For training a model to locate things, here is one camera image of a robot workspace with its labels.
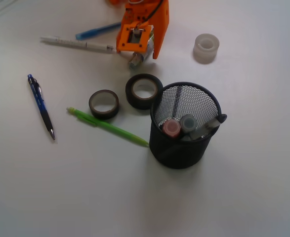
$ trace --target pen clip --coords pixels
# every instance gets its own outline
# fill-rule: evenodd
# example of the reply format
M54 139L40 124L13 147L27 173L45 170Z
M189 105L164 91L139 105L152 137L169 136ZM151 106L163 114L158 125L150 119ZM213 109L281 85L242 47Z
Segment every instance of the pen clip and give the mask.
M84 121L84 122L87 122L87 123L90 123L92 124L93 126L97 127L97 124L95 122L92 122L90 120L87 120L86 118L82 117L82 116L77 116L77 118L81 121Z
M44 97L42 96L42 91L41 91L41 86L40 86L40 84L36 81L36 86L37 86L37 89L38 89L38 92L39 92L39 94L41 95L41 99L44 101Z
M44 98L42 96L42 91L41 91L41 86L40 84L38 83L38 81L31 75L29 76L29 82L32 84L32 86L34 87L35 89L35 92L37 94L37 92L39 93L39 95L41 96L41 100L44 101Z

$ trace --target black mesh pen holder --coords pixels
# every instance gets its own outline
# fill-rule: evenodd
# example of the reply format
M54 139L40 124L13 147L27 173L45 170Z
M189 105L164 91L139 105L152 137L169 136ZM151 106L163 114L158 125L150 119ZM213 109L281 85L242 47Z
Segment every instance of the black mesh pen holder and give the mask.
M170 168L183 169L196 164L218 128L195 141L182 141L164 134L162 125L168 119L180 121L184 115L193 115L199 127L220 114L218 101L204 87L190 82L167 85L153 102L150 111L151 152L160 163Z

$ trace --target blue pen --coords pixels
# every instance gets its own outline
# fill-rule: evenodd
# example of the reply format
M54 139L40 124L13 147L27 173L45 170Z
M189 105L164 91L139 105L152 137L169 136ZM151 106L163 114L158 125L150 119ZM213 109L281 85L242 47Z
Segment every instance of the blue pen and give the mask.
M104 33L104 32L108 32L110 30L113 30L113 29L116 29L116 28L119 28L119 27L121 27L121 23L120 22L114 23L114 24L111 24L111 25L108 25L108 26L103 26L103 27L100 27L100 28L95 28L95 29L92 29L92 30L89 30L89 31L85 31L85 32L76 34L76 39L77 40L85 40L85 39L97 36L98 34L101 34L101 33Z
M52 127L47 109L46 109L45 104L44 104L44 99L42 97L41 86L39 85L37 80L35 78L33 78L32 74L28 74L27 78L28 78L28 82L30 84L30 87L32 89L32 92L34 94L37 106L40 110L42 120L44 121L45 126L46 126L49 134L51 135L52 139L55 140L56 138L55 138L55 134L54 134L54 129Z

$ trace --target black tape roll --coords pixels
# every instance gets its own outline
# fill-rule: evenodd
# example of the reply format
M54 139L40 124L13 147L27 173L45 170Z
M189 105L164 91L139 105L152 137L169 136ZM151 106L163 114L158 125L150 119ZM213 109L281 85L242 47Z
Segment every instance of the black tape roll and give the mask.
M108 102L109 104L113 103L113 108L107 111L99 111L95 108L98 102ZM113 118L119 111L119 98L117 94L112 92L111 90L99 90L91 95L89 99L89 107L93 116L98 119L111 119Z
M137 85L141 85L142 83L147 83L154 86L154 95L148 98L141 98L137 96L134 92L134 87ZM151 108L152 103L154 102L156 96L158 95L159 91L163 88L163 84L161 81L151 75L151 74L138 74L133 76L131 79L128 80L126 84L126 98L127 101L136 109L140 110L149 110Z

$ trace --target orange 3d printed part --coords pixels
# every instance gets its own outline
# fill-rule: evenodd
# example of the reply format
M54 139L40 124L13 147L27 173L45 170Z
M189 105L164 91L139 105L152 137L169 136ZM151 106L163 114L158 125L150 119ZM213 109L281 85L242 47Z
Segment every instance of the orange 3d printed part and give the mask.
M151 31L154 32L154 55L157 59L169 24L168 0L128 0L121 31L116 38L117 52L145 53Z

